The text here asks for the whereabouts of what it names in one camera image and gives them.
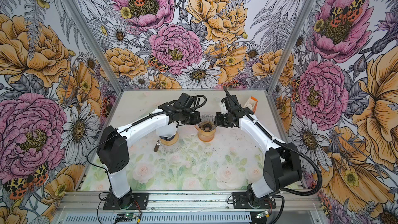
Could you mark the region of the coffee filter pack orange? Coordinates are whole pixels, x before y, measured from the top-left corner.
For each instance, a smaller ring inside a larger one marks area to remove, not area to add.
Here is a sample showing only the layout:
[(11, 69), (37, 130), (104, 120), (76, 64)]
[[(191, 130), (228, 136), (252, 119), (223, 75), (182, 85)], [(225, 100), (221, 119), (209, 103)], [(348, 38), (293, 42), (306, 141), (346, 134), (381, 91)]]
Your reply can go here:
[(244, 108), (250, 109), (253, 113), (256, 112), (258, 100), (255, 97), (250, 97), (244, 104)]

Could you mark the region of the white paper coffee filter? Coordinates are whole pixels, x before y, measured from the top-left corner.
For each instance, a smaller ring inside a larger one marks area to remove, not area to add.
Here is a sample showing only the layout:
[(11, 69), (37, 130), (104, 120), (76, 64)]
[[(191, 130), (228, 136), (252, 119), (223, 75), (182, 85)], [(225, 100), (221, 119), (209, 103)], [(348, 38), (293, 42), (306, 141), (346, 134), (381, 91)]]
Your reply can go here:
[(177, 123), (172, 122), (164, 127), (160, 127), (156, 130), (156, 134), (158, 137), (163, 136), (166, 138), (171, 138), (177, 133)]

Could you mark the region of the grey ribbed dripper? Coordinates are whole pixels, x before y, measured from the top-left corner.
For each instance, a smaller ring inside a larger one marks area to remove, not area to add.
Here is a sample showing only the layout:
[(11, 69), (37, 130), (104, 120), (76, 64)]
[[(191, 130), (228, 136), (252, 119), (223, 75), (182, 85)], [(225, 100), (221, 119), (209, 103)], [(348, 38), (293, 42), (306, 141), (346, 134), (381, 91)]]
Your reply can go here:
[(198, 123), (200, 130), (205, 132), (211, 132), (216, 129), (215, 116), (214, 115), (201, 115), (200, 122)]

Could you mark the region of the wooden ring holder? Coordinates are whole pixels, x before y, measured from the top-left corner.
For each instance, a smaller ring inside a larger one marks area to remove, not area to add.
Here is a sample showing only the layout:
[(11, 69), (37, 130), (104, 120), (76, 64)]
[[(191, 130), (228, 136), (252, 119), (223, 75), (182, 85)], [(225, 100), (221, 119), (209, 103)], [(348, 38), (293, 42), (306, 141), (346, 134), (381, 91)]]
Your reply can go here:
[(176, 133), (174, 136), (171, 138), (166, 138), (163, 136), (160, 136), (160, 142), (161, 144), (165, 146), (172, 146), (174, 145), (177, 141), (179, 140), (179, 133)]

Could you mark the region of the clear glass carafe brown handle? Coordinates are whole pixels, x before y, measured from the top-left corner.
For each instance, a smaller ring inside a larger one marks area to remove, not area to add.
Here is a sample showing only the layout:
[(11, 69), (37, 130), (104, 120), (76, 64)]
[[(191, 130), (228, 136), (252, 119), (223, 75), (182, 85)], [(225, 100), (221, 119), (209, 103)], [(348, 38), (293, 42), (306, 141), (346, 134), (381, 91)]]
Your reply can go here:
[(175, 153), (181, 149), (181, 145), (178, 142), (171, 144), (170, 142), (162, 143), (158, 140), (153, 149), (154, 152), (165, 152), (165, 153)]

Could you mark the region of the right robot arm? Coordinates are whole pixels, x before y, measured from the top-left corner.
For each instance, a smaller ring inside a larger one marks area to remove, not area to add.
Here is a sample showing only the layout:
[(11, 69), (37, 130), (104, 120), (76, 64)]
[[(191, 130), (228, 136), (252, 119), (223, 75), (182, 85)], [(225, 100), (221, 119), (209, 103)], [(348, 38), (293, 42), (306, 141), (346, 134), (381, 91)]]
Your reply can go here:
[(243, 108), (236, 97), (226, 92), (221, 100), (221, 112), (216, 113), (215, 125), (239, 128), (249, 135), (264, 153), (262, 176), (250, 183), (246, 195), (248, 203), (257, 207), (262, 201), (284, 191), (302, 179), (300, 157), (295, 145), (288, 145), (273, 135), (249, 108)]

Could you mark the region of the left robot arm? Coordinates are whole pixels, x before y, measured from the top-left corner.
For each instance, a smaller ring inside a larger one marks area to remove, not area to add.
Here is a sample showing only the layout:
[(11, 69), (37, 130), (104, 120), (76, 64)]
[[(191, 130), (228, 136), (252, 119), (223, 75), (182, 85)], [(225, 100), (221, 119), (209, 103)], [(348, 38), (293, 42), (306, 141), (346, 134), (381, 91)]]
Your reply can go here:
[(146, 117), (117, 128), (110, 125), (103, 130), (96, 153), (109, 179), (107, 200), (110, 207), (128, 209), (135, 203), (126, 174), (129, 148), (152, 132), (156, 132), (161, 142), (174, 145), (179, 139), (179, 126), (197, 125), (200, 122), (198, 109), (206, 102), (204, 95), (182, 93), (177, 100), (160, 105)]

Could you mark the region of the orange glass pitcher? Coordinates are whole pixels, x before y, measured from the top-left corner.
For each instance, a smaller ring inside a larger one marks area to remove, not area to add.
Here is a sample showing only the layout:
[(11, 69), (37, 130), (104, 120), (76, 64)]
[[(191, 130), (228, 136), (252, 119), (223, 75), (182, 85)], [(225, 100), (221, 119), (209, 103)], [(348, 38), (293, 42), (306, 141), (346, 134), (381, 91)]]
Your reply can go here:
[(215, 137), (216, 126), (206, 123), (204, 125), (196, 125), (197, 136), (202, 142), (211, 142)]

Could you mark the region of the green circuit board right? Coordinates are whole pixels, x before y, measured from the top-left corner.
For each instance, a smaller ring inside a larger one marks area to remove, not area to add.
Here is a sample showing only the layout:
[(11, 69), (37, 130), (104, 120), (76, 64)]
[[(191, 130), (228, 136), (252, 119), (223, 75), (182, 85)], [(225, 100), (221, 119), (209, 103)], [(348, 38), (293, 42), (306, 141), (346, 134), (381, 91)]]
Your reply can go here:
[(258, 213), (256, 215), (256, 218), (258, 218), (258, 219), (260, 219), (260, 218), (269, 218), (270, 215), (271, 215), (270, 212), (265, 210), (265, 211), (262, 211), (262, 212)]

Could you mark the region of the green circuit board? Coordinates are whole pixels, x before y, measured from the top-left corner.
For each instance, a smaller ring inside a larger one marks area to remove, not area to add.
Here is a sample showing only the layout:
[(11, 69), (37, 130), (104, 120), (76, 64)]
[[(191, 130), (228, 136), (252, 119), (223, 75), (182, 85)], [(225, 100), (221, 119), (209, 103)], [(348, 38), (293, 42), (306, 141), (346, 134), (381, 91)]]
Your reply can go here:
[(271, 215), (270, 212), (265, 210), (265, 211), (262, 211), (262, 212), (258, 213), (256, 215), (256, 218), (258, 218), (258, 219), (260, 219), (260, 218), (269, 218), (270, 215)]
[(134, 213), (117, 214), (115, 222), (132, 222), (138, 220), (138, 215)]

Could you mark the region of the green circuit board left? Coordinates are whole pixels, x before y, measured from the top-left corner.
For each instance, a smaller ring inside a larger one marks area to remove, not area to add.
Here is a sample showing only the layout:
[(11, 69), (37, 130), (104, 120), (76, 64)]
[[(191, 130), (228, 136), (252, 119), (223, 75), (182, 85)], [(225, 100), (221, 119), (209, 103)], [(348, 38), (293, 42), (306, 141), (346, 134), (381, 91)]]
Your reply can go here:
[(138, 220), (138, 215), (134, 213), (117, 214), (115, 222), (132, 222)]

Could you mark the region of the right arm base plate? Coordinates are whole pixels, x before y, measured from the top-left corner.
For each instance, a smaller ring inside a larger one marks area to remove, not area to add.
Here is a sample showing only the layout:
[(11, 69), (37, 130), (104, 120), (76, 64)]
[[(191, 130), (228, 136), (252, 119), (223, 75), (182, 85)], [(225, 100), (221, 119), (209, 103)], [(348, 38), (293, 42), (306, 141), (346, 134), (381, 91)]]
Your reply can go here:
[(234, 209), (275, 209), (276, 202), (269, 196), (257, 198), (252, 192), (233, 192)]

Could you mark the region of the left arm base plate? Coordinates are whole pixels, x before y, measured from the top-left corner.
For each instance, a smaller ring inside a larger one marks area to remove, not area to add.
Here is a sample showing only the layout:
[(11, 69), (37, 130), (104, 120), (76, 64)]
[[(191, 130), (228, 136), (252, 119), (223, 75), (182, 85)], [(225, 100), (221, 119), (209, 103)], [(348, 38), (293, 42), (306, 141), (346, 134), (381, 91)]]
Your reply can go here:
[(117, 198), (113, 193), (109, 193), (105, 199), (103, 210), (146, 210), (149, 193), (129, 192), (122, 198)]

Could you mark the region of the aluminium front rail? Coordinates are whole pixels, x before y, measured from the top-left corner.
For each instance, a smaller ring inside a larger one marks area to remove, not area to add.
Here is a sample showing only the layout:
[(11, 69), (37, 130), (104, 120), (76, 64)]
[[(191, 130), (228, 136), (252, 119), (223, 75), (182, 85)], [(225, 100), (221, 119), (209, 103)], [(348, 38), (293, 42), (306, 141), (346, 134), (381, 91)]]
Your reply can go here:
[[(230, 190), (211, 191), (150, 191), (146, 200), (146, 213), (158, 212), (220, 212), (234, 211)], [(319, 211), (321, 203), (316, 196), (299, 197), (287, 192), (281, 193), (285, 198), (285, 211)], [(68, 192), (61, 200), (57, 214), (61, 213), (95, 213), (103, 210), (100, 200), (107, 196), (103, 191)]]

